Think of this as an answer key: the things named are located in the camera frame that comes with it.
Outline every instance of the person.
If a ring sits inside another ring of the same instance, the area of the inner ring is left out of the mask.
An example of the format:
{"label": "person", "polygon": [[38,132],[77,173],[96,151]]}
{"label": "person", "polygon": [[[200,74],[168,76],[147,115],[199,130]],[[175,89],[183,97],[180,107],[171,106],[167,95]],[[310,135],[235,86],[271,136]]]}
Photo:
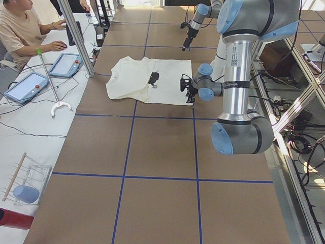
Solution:
{"label": "person", "polygon": [[[61,16],[62,12],[57,0],[50,1],[57,10],[57,13]],[[86,13],[90,11],[90,6],[87,4],[86,0],[79,0],[79,2],[77,0],[69,0],[69,5],[73,13]]]}
{"label": "person", "polygon": [[53,29],[64,29],[66,21],[42,25],[32,8],[31,0],[3,0],[0,4],[0,40],[19,70],[37,54],[37,48],[43,53],[62,51],[67,47],[62,41],[41,45],[46,34]]}

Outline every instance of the red cylinder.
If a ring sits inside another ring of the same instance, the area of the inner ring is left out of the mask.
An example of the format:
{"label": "red cylinder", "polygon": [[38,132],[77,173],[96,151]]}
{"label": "red cylinder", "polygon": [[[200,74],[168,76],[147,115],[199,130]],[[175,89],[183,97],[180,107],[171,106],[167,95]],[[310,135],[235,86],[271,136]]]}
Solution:
{"label": "red cylinder", "polygon": [[28,230],[34,217],[0,208],[0,225],[10,228]]}

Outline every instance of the white table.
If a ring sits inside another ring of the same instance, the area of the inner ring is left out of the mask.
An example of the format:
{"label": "white table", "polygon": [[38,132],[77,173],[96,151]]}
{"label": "white table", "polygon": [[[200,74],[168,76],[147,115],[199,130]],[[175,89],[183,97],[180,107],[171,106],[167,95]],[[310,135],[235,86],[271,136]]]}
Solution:
{"label": "white table", "polygon": [[[95,30],[92,26],[92,20],[88,19],[85,14],[74,14],[76,21],[81,24],[81,29],[83,32],[84,43],[86,50],[91,54],[93,45],[95,44]],[[44,40],[43,44],[51,43],[55,40],[62,40],[68,45],[67,33],[65,30],[52,30]],[[66,50],[62,51],[66,53],[78,53],[76,46],[69,46]],[[62,52],[47,52],[43,54],[43,59],[45,63],[52,64],[59,57]],[[38,56],[32,57],[28,62],[28,66],[35,66],[41,64],[40,58]],[[45,75],[43,66],[38,66],[33,68],[37,73]],[[17,77],[17,81],[21,80],[23,77],[32,72],[31,69],[27,69]],[[32,134],[46,134],[46,135],[64,135],[66,136],[72,120],[75,115],[77,106],[79,105],[82,94],[85,90],[86,84],[88,82],[88,74],[85,67],[82,67],[78,73],[74,76],[74,79],[69,79],[63,83],[66,79],[53,78],[52,81],[54,85],[58,85],[56,89],[59,99],[62,99],[66,93],[70,91],[63,101],[69,103],[73,111],[69,110],[67,107],[62,107],[55,111],[55,118],[51,117],[51,108],[54,102],[41,101],[41,100],[51,100],[55,101],[53,91],[50,90],[50,85],[43,89],[40,96],[34,98],[31,103],[28,103],[24,107],[1,115],[0,121],[6,125],[18,128],[25,133]],[[15,108],[10,104],[6,103],[7,100],[2,98],[0,101],[0,113],[5,113]],[[13,174],[16,168],[13,164],[18,164],[21,156],[24,152],[28,156],[33,158],[39,164],[51,165],[54,167],[58,155],[61,151],[62,145],[65,138],[59,137],[35,137],[31,135],[23,135],[22,133],[5,127],[0,124],[0,188],[3,191],[10,182],[10,175]],[[21,212],[27,215],[34,215],[38,206],[37,205],[14,205],[13,201],[7,200],[5,202],[0,201],[0,208],[5,208],[17,212]],[[0,227],[0,239],[1,243],[10,244],[21,244],[24,242],[28,230],[13,229],[8,227]]]}

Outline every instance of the person's hand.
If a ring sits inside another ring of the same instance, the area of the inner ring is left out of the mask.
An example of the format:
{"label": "person's hand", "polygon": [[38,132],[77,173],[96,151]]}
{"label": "person's hand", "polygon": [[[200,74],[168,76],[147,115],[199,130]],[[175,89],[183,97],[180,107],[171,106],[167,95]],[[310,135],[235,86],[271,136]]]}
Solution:
{"label": "person's hand", "polygon": [[86,11],[90,11],[90,6],[87,4],[86,0],[79,0],[80,5]]}
{"label": "person's hand", "polygon": [[48,44],[49,51],[62,51],[67,48],[67,45],[63,41],[55,41]]}
{"label": "person's hand", "polygon": [[53,26],[54,29],[61,30],[61,29],[64,29],[66,27],[65,25],[63,25],[65,22],[66,22],[65,19],[59,20],[58,22],[53,22],[52,26]]}

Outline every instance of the blue tablet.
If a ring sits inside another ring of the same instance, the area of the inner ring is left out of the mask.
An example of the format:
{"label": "blue tablet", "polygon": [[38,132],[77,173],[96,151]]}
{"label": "blue tablet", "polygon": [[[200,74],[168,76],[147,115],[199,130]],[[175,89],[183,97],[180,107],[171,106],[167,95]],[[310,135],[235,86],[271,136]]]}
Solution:
{"label": "blue tablet", "polygon": [[49,70],[50,76],[70,78],[79,70],[82,59],[79,54],[61,53]]}
{"label": "blue tablet", "polygon": [[32,72],[7,90],[4,95],[13,102],[25,103],[35,97],[48,83],[46,76]]}

